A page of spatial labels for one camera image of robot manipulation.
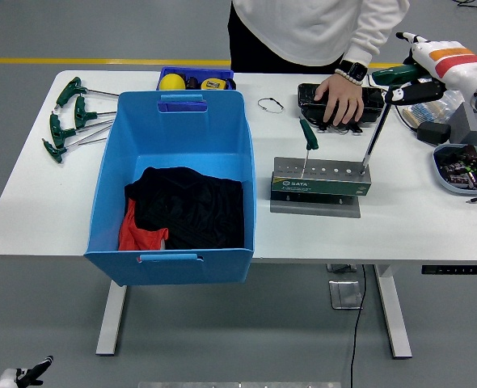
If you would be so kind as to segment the person's left hand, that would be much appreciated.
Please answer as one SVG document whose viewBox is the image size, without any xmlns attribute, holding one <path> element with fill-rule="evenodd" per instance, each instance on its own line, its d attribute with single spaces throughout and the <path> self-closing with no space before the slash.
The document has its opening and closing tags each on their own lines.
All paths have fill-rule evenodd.
<svg viewBox="0 0 477 388">
<path fill-rule="evenodd" d="M 333 74 L 324 79 L 317 87 L 314 100 L 321 100 L 328 93 L 327 106 L 323 114 L 325 123 L 331 120 L 334 126 L 359 121 L 364 111 L 362 86 L 342 75 Z"/>
</svg>

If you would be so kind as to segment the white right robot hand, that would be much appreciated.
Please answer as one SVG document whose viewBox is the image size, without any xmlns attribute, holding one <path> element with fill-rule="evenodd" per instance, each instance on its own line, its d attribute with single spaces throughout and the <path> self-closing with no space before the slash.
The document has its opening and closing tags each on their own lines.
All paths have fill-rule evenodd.
<svg viewBox="0 0 477 388">
<path fill-rule="evenodd" d="M 411 45 L 414 62 L 433 78 L 389 90 L 385 101 L 395 106 L 427 103 L 440 99 L 445 90 L 460 91 L 477 110 L 477 55 L 457 41 L 427 40 L 410 32 L 398 32 Z"/>
</svg>

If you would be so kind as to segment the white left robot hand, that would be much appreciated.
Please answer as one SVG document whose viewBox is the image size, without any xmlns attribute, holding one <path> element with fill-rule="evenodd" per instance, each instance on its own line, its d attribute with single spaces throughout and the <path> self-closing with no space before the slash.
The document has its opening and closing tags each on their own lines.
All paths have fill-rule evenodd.
<svg viewBox="0 0 477 388">
<path fill-rule="evenodd" d="M 5 369 L 0 377 L 0 388 L 14 387 L 26 388 L 30 386 L 41 386 L 43 381 L 40 376 L 53 363 L 54 357 L 47 356 L 33 368 L 9 368 Z"/>
</svg>

